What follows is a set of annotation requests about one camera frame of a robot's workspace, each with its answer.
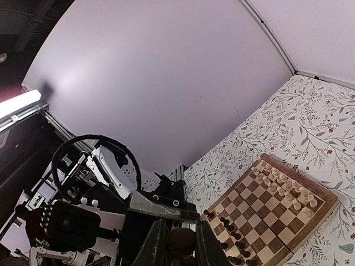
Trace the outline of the dark king piece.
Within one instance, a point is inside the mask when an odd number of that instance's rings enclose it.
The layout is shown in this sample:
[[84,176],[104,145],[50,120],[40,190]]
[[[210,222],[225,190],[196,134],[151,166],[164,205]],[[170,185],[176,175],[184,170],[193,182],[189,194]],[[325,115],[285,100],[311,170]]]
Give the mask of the dark king piece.
[[222,250],[226,250],[229,247],[229,245],[227,243],[224,243],[224,242],[221,242],[221,241],[219,241],[219,245],[220,245]]

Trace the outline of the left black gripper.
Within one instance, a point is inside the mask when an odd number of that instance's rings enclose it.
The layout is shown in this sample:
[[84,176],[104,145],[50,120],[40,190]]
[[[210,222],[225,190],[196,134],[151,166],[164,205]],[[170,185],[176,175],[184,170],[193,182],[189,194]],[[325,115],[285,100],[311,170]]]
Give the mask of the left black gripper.
[[104,212],[124,215],[121,229],[113,223],[120,232],[117,260],[123,265],[132,265],[154,222],[164,219],[167,229],[171,229],[175,223],[194,224],[200,218],[196,206],[185,201],[183,182],[161,182],[152,192],[134,191],[126,199],[98,183],[84,197],[98,200]]

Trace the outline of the wooden chess board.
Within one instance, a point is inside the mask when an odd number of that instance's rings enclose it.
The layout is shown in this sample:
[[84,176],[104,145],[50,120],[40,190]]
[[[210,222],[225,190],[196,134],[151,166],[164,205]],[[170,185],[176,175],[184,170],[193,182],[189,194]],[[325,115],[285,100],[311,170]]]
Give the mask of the wooden chess board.
[[337,206],[337,196],[263,154],[208,209],[208,222],[231,265],[282,265]]

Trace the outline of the dark bishop piece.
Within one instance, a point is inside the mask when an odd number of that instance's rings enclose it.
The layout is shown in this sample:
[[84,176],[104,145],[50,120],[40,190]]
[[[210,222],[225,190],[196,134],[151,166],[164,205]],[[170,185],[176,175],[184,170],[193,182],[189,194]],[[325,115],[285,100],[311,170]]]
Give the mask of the dark bishop piece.
[[229,262],[232,263],[233,265],[243,265],[244,264],[244,260],[238,257],[232,257],[232,256],[228,256],[227,257]]

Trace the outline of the dark rook corner piece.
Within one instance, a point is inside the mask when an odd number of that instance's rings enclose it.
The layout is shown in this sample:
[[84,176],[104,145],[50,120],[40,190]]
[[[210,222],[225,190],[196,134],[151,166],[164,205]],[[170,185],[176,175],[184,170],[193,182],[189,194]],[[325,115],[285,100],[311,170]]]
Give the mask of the dark rook corner piece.
[[204,210],[204,215],[210,219],[214,218],[214,216],[215,216],[213,213],[209,212],[207,209]]

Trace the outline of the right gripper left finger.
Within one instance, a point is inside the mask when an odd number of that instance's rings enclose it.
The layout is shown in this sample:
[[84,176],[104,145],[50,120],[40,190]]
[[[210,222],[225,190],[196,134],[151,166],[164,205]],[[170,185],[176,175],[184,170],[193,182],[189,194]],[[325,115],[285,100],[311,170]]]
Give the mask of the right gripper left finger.
[[155,221],[131,266],[165,266],[167,233],[166,220]]

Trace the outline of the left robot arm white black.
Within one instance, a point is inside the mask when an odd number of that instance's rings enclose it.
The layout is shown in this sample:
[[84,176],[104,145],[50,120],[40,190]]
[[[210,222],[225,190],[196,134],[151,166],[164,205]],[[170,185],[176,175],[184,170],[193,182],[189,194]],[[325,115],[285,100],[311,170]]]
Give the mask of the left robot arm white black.
[[184,181],[140,170],[125,164],[128,155],[115,156],[105,146],[96,147],[87,157],[86,166],[99,181],[98,190],[107,188],[106,196],[94,196],[101,204],[102,221],[119,232],[116,249],[118,265],[133,265],[143,250],[152,255],[144,265],[165,255],[159,244],[174,222],[195,223],[200,217],[194,204],[185,202]]

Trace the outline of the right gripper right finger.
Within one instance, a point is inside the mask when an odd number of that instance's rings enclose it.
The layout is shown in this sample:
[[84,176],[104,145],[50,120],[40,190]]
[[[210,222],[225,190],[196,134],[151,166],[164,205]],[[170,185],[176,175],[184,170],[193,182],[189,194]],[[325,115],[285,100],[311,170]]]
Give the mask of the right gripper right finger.
[[197,265],[225,266],[231,265],[219,241],[214,235],[210,225],[205,221],[198,221],[196,225],[196,250]]

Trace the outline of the dark knight piece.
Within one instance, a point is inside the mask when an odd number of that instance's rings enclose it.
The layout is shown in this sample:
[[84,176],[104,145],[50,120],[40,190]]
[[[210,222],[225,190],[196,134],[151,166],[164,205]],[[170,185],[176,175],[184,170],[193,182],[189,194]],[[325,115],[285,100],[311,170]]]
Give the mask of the dark knight piece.
[[167,251],[172,255],[171,265],[197,265],[193,253],[196,234],[188,228],[175,228],[166,236]]

